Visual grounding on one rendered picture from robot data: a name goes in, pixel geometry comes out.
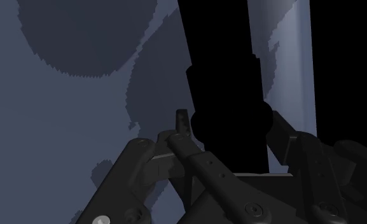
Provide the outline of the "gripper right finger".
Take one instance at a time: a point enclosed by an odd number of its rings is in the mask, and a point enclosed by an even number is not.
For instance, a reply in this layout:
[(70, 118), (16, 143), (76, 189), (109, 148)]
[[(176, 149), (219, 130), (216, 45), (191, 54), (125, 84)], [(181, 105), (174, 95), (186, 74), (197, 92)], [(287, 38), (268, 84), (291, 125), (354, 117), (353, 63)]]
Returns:
[(367, 148), (343, 140), (328, 146), (297, 131), (277, 112), (267, 134), (277, 160), (301, 180), (308, 224), (367, 224)]

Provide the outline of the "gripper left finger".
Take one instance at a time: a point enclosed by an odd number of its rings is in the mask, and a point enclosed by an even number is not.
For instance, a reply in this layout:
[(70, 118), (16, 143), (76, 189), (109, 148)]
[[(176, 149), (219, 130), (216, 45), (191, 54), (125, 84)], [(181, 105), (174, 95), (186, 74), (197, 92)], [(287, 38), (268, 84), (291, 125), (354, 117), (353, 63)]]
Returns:
[(149, 188), (169, 179), (185, 214), (177, 224), (271, 224), (267, 196), (234, 175), (191, 140), (188, 114), (176, 111), (175, 130), (152, 141), (129, 141), (76, 224), (151, 224)]

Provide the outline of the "black tall cylindrical object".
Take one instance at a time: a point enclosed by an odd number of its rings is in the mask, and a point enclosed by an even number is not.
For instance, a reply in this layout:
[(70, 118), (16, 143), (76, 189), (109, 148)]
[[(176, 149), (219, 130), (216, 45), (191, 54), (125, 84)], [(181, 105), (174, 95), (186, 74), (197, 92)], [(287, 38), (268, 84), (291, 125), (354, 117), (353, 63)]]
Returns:
[(195, 137), (232, 172), (268, 173), (272, 109), (263, 100), (247, 0), (177, 1), (191, 59)]

